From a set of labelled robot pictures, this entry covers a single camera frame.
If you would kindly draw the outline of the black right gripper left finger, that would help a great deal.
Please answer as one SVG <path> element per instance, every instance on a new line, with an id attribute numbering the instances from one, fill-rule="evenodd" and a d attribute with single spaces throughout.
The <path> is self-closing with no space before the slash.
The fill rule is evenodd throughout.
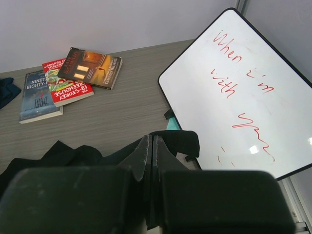
<path id="1" fill-rule="evenodd" d="M 125 234 L 152 228 L 152 137 L 118 165 L 27 168 L 0 195 L 3 234 Z"/>

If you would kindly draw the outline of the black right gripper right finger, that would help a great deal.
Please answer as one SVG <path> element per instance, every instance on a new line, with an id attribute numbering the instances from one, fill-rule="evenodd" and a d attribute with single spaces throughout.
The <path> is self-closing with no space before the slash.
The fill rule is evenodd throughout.
<path id="1" fill-rule="evenodd" d="M 153 141 L 151 223 L 164 234 L 293 234 L 273 176 L 263 171 L 189 170 Z"/>

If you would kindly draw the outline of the black t shirt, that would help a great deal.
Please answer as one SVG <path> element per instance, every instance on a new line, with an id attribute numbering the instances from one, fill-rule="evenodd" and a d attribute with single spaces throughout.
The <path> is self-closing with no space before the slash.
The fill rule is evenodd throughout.
<path id="1" fill-rule="evenodd" d="M 193 131 L 164 130 L 152 132 L 149 135 L 162 137 L 170 153 L 174 156 L 177 153 L 182 153 L 199 157 L 199 139 Z M 102 156 L 98 149 L 91 146 L 82 145 L 73 149 L 61 141 L 57 141 L 41 159 L 14 158 L 0 175 L 0 195 L 4 194 L 14 176 L 27 168 L 118 165 L 134 152 L 142 139 L 140 138 L 108 156 Z"/>

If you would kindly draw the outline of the white dry-erase board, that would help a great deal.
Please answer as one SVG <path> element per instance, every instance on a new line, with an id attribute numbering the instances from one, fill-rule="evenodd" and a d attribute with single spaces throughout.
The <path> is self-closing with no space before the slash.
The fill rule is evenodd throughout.
<path id="1" fill-rule="evenodd" d="M 159 76 L 203 170 L 282 179 L 312 165 L 312 84 L 236 9 L 224 10 Z"/>

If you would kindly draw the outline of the red cover book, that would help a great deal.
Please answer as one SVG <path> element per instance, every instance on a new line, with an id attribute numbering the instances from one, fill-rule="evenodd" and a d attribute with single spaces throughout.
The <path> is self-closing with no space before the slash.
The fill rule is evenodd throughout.
<path id="1" fill-rule="evenodd" d="M 64 62 L 65 59 L 62 58 L 42 64 L 52 101 L 56 107 L 82 100 L 94 94 L 93 88 L 89 84 L 58 77 L 58 72 Z"/>

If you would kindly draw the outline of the dark cover paperback book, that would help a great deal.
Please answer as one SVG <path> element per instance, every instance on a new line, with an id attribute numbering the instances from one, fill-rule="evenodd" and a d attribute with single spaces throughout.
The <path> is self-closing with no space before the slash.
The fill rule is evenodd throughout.
<path id="1" fill-rule="evenodd" d="M 72 47 L 58 77 L 112 90 L 122 63 L 120 57 Z"/>

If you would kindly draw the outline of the black whiteboard stand foot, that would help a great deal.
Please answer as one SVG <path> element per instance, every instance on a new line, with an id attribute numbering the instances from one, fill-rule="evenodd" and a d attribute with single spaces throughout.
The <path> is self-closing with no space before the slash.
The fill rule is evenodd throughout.
<path id="1" fill-rule="evenodd" d="M 174 112 L 173 112 L 172 109 L 169 109 L 169 110 L 164 114 L 164 117 L 165 117 L 166 119 L 171 119 L 171 118 L 175 117 L 175 114 L 174 114 Z"/>
<path id="2" fill-rule="evenodd" d="M 187 162 L 194 160 L 194 158 L 195 158 L 194 156 L 185 156 L 185 160 Z"/>

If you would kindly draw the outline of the teal cutting mat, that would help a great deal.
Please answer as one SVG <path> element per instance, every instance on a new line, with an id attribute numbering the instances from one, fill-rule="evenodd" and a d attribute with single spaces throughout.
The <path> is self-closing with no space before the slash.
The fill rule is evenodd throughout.
<path id="1" fill-rule="evenodd" d="M 180 130 L 179 124 L 175 117 L 172 117 L 168 120 L 167 130 Z"/>

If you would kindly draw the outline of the blue 1984 paperback book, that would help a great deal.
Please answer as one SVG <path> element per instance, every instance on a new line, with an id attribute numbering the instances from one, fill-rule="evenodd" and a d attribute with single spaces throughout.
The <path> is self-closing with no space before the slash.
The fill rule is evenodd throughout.
<path id="1" fill-rule="evenodd" d="M 56 107 L 42 70 L 25 75 L 19 123 L 25 124 L 61 116 L 63 107 Z"/>

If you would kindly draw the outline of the navy blue t shirt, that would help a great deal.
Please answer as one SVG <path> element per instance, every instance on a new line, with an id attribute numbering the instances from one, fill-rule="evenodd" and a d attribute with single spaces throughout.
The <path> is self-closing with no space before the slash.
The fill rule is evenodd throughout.
<path id="1" fill-rule="evenodd" d="M 0 79 L 0 109 L 5 107 L 21 92 L 21 89 L 14 84 L 13 78 Z"/>

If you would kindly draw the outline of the aluminium frame rail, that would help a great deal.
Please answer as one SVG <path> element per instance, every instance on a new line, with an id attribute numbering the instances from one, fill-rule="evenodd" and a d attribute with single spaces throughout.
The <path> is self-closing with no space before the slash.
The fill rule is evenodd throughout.
<path id="1" fill-rule="evenodd" d="M 296 234 L 312 233 L 312 210 L 309 209 L 298 184 L 291 176 L 282 180 L 287 203 L 296 224 Z"/>

